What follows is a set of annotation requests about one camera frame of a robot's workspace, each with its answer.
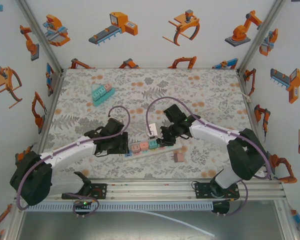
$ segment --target white wall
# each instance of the white wall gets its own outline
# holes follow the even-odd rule
[[[9,66],[19,75],[22,87],[15,91],[22,101],[9,109],[15,101],[4,91],[0,93],[0,214],[8,203],[13,201],[16,191],[10,186],[10,179],[16,169],[15,154],[21,153],[29,145],[40,140],[35,117],[32,114],[32,101],[35,91],[39,93],[49,110],[53,95],[48,97],[46,85],[46,63],[48,58],[40,46],[39,59],[30,60],[26,48],[26,38],[20,33],[20,25],[29,27],[14,0],[0,0],[3,11],[0,12],[0,66]],[[38,40],[30,33],[32,41]],[[12,78],[13,86],[17,80]],[[43,115],[43,109],[36,106],[37,113]]]
[[[27,2],[40,24],[46,21],[47,14],[51,14],[68,28],[71,40],[63,46],[51,46],[63,68],[70,67],[73,58],[97,68],[118,68],[128,58],[142,68],[167,68],[177,58],[193,56],[197,56],[195,68],[211,68],[233,58],[239,59],[239,66],[252,41],[233,47],[225,42],[225,38],[232,36],[233,30],[245,23],[246,14],[252,10],[263,21],[273,4],[273,0],[232,0],[229,3],[222,0]],[[168,21],[188,9],[200,19],[196,38],[190,41],[180,35],[180,46],[163,39],[162,36],[172,39],[175,34],[176,27]],[[100,46],[90,43],[89,38],[111,25],[111,12],[128,15],[128,19],[138,25],[138,35],[119,34]],[[247,35],[253,40],[256,34],[257,26],[252,24]]]
[[[300,129],[300,87],[299,98],[289,103],[289,92],[270,80],[271,68],[290,75],[296,68],[300,69],[300,2],[287,1],[270,30],[278,28],[278,38],[274,49],[268,56],[258,52],[248,69],[256,69],[255,92],[252,105],[260,104],[271,115],[268,121],[266,148],[271,154],[286,158],[298,182],[284,184],[284,190],[291,206],[300,213],[300,154],[298,154],[298,129]],[[259,124],[261,136],[263,130]],[[285,167],[276,169],[276,176],[286,177]]]

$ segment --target pink block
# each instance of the pink block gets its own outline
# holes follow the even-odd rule
[[[106,85],[103,86],[106,90],[106,92],[109,92],[112,89],[111,83],[107,83]]]
[[[138,144],[138,145],[132,145],[132,146],[131,146],[131,150],[132,150],[132,152],[133,152],[134,154],[141,151],[141,150],[140,150],[139,144]]]
[[[140,149],[141,149],[141,151],[149,150],[149,143],[147,141],[140,143]]]
[[[175,163],[183,163],[185,161],[185,156],[182,153],[175,153],[173,157]]]

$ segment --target patterned surface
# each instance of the patterned surface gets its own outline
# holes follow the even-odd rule
[[[111,83],[115,94],[98,107],[92,104],[91,85]],[[163,96],[179,98],[203,119],[222,127],[251,128],[236,72],[215,69],[69,69],[56,105],[45,151],[64,146],[85,132],[104,126],[112,106],[123,105],[131,114],[129,142],[146,140],[145,113]],[[161,100],[151,108],[149,123],[168,126],[163,110],[174,104]],[[127,122],[126,112],[111,117]],[[118,155],[88,157],[62,174],[81,171],[90,178],[211,178],[229,164],[226,152],[204,140],[181,139],[185,162],[175,163],[173,153],[123,162]]]

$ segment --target floor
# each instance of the floor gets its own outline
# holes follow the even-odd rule
[[[239,201],[231,203],[234,209]],[[281,240],[272,201],[248,201],[231,217],[209,211],[161,211],[215,237],[180,223],[139,212],[97,212],[86,219],[72,212],[26,212],[19,240]]]
[[[115,94],[98,107],[92,104],[92,84],[111,83]],[[179,98],[206,121],[229,129],[251,128],[235,70],[217,69],[68,69],[45,151],[75,141],[85,132],[104,126],[112,106],[122,105],[131,114],[129,142],[146,140],[145,113],[149,104],[163,96]],[[163,110],[174,104],[161,100],[150,109],[149,122],[168,126]],[[111,117],[127,122],[116,109]],[[201,139],[181,139],[185,161],[175,163],[173,152],[123,162],[119,155],[91,156],[60,171],[81,171],[89,178],[212,178],[229,164],[224,149]]]

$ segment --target black mount plate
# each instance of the black mount plate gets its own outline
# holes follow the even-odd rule
[[[107,184],[105,183],[92,183],[91,184],[91,193],[89,197],[95,199],[106,199],[107,195]],[[78,199],[77,197],[69,196],[67,194],[62,194],[62,199],[69,200],[69,199]]]
[[[209,182],[196,182],[194,184],[195,196],[197,199],[238,199],[240,197],[237,184],[232,184],[225,189],[224,196],[216,197],[210,188]]]

